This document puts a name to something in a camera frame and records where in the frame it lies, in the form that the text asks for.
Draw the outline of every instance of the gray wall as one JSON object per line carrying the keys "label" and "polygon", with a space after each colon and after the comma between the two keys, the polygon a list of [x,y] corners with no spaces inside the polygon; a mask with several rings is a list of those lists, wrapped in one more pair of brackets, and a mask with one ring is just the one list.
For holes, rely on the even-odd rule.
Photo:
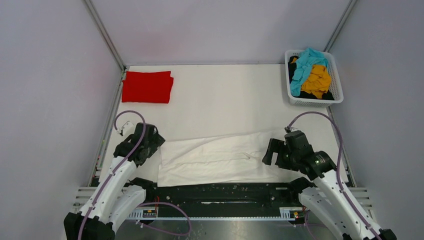
{"label": "gray wall", "polygon": [[422,239],[424,1],[359,1],[331,52],[344,102],[332,106],[379,223]]}
{"label": "gray wall", "polygon": [[93,0],[128,65],[280,63],[323,50],[349,0]]}
{"label": "gray wall", "polygon": [[0,239],[60,238],[119,78],[81,0],[0,1]]}

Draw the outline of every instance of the black cloth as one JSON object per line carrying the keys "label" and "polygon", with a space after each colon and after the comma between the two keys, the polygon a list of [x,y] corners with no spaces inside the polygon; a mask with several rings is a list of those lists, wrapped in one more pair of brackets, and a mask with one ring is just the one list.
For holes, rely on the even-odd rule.
{"label": "black cloth", "polygon": [[[295,75],[295,71],[296,71],[296,67],[297,67],[296,62],[291,63],[291,62],[293,62],[293,60],[295,58],[298,59],[299,57],[298,56],[291,56],[290,59],[288,60],[288,63],[287,63],[287,65],[288,65],[287,66],[288,67],[288,81],[290,83],[292,83],[292,78],[293,78],[293,75]],[[293,96],[293,97],[299,98],[299,99],[318,99],[314,94],[307,93],[305,91],[301,91],[299,96]],[[334,101],[333,94],[330,91],[324,93],[322,95],[322,100],[332,100],[332,101]]]}

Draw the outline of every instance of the pile of clothes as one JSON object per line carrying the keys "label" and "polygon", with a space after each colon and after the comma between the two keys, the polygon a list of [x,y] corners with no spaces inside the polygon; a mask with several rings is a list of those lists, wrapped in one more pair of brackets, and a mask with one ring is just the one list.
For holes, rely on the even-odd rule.
{"label": "pile of clothes", "polygon": [[288,60],[290,93],[295,98],[334,100],[329,91],[329,61],[320,51],[307,48]]}

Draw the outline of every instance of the white fabric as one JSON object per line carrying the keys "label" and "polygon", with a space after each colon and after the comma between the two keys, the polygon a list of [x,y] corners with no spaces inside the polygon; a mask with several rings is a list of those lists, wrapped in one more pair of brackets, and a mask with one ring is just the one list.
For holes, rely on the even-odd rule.
{"label": "white fabric", "polygon": [[283,129],[247,135],[167,141],[160,149],[157,185],[170,187],[225,182],[290,182],[299,172],[262,163],[271,138],[284,139]]}

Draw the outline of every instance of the orange cloth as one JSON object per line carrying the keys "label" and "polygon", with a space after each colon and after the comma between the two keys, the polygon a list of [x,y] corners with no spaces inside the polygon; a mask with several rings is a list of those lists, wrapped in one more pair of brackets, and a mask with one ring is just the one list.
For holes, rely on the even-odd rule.
{"label": "orange cloth", "polygon": [[313,94],[318,99],[323,99],[323,94],[329,91],[330,84],[331,76],[326,66],[316,64],[312,66],[310,75],[302,84],[300,91]]}

